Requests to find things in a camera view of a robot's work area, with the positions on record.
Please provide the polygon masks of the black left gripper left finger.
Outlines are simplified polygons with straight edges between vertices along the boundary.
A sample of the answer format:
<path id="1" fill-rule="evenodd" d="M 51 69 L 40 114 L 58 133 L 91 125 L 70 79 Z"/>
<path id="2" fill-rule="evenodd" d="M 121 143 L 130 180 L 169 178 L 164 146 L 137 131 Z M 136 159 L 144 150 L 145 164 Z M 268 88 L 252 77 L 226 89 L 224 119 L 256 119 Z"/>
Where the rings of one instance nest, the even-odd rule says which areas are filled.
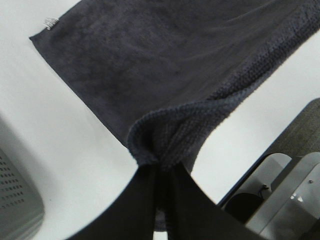
<path id="1" fill-rule="evenodd" d="M 139 167 L 118 198 L 70 240 L 152 240 L 157 167 Z"/>

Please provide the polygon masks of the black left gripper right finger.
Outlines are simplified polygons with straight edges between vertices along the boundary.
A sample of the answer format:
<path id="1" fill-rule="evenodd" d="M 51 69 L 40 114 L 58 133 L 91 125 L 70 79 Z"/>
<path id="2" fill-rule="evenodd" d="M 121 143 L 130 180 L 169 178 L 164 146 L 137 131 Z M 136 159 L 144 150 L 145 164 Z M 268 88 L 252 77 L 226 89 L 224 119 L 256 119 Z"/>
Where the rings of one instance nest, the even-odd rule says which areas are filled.
<path id="1" fill-rule="evenodd" d="M 262 240 L 214 204 L 182 164 L 166 177 L 166 227 L 169 240 Z"/>

